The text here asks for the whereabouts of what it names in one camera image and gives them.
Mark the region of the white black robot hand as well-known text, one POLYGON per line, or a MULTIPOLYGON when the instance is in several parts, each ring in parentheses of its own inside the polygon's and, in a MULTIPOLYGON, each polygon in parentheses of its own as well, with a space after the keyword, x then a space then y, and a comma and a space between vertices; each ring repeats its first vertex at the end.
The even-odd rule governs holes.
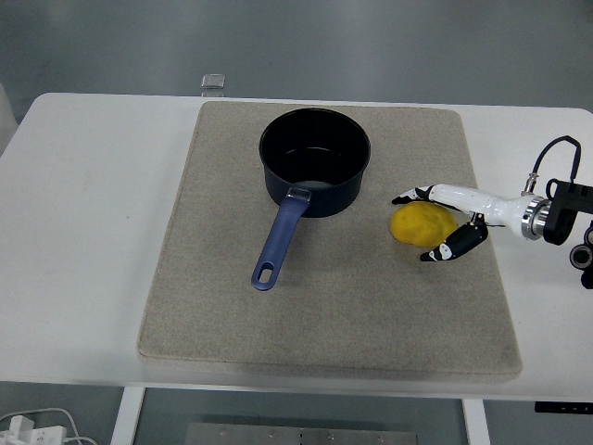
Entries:
POLYGON ((479 246, 487 239, 491 225, 506 227, 514 235, 528 237, 529 218, 525 217, 525 211, 531 200, 530 197, 507 199, 477 189, 435 184, 415 187, 394 198, 392 203, 430 202, 471 216, 469 222, 420 256, 420 261, 436 262, 456 260, 479 246))

